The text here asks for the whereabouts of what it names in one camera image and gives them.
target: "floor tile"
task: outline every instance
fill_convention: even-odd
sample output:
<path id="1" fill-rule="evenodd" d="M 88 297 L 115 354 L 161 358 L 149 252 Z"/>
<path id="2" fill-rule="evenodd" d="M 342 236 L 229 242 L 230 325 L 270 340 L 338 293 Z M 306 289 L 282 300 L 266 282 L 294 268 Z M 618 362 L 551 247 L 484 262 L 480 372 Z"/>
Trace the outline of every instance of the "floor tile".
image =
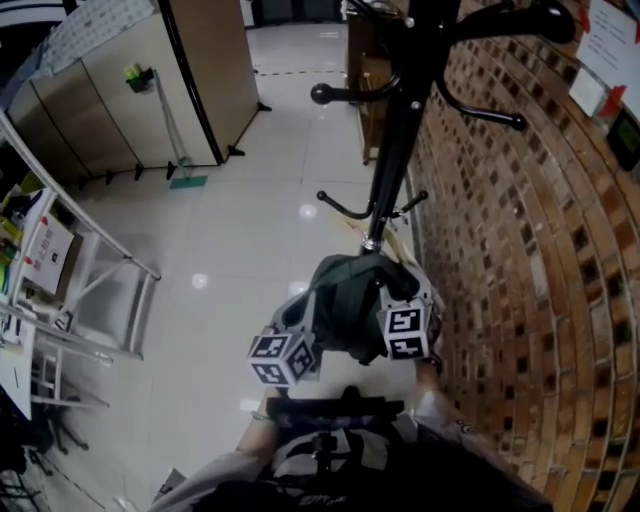
<path id="1" fill-rule="evenodd" d="M 191 473 L 233 449 L 250 419 L 240 402 L 263 392 L 246 354 L 286 298 L 284 280 L 210 276 L 194 289 L 190 272 L 174 283 L 154 381 L 156 479 L 173 466 Z"/>
<path id="2" fill-rule="evenodd" d="M 184 258 L 216 275 L 285 279 L 300 196 L 291 181 L 214 182 L 194 213 Z"/>
<path id="3" fill-rule="evenodd" d="M 355 107 L 330 104 L 316 109 L 307 143 L 304 179 L 370 183 L 374 164 L 363 165 Z"/>

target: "shelving unit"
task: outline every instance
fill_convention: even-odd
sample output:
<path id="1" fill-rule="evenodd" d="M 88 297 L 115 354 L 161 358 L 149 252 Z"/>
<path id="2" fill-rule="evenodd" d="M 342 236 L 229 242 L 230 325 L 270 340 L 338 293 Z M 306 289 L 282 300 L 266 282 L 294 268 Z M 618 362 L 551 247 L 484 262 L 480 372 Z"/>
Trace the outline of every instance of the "shelving unit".
<path id="1" fill-rule="evenodd" d="M 47 173 L 16 133 L 4 112 L 0 111 L 0 144 L 6 140 L 44 186 L 42 195 L 27 213 L 20 242 L 21 256 L 9 270 L 7 295 L 0 295 L 0 314 L 28 321 L 36 328 L 36 342 L 84 353 L 108 362 L 109 356 L 142 359 L 138 336 L 151 294 L 151 283 L 160 274 L 135 258 L 117 240 L 89 217 L 65 190 Z M 64 299 L 57 312 L 39 314 L 34 320 L 17 306 L 24 307 L 21 290 L 27 284 L 27 265 L 33 253 L 39 222 L 46 224 L 54 204 L 63 205 L 76 218 L 74 236 L 81 246 L 73 264 Z M 99 251 L 106 245 L 115 261 L 102 261 Z M 71 313 L 69 331 L 55 326 L 65 312 Z"/>

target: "white paper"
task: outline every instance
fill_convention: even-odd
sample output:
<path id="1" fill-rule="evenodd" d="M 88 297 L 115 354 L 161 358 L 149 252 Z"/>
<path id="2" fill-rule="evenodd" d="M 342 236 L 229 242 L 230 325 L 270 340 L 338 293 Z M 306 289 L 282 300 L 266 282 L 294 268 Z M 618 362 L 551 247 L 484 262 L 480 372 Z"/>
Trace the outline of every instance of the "white paper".
<path id="1" fill-rule="evenodd" d="M 640 44 L 637 22 L 604 0 L 591 0 L 590 32 L 582 36 L 576 57 L 607 86 L 626 86 L 622 101 L 640 117 Z"/>
<path id="2" fill-rule="evenodd" d="M 584 68 L 581 68 L 569 90 L 569 96 L 584 110 L 585 114 L 591 117 L 604 96 L 604 87 Z"/>

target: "cabinet door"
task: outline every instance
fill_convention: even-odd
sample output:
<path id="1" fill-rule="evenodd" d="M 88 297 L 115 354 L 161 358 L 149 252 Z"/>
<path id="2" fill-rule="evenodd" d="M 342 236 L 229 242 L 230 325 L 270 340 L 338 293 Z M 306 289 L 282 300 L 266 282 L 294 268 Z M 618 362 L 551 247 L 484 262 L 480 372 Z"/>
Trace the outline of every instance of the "cabinet door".
<path id="1" fill-rule="evenodd" d="M 226 160 L 258 109 L 238 0 L 170 0 L 202 106 Z"/>
<path id="2" fill-rule="evenodd" d="M 51 118 L 91 173 L 133 169 L 135 155 L 113 122 L 83 65 L 33 80 Z"/>
<path id="3" fill-rule="evenodd" d="M 59 183 L 70 185 L 91 177 L 47 115 L 31 82 L 22 84 L 8 113 L 20 137 Z"/>

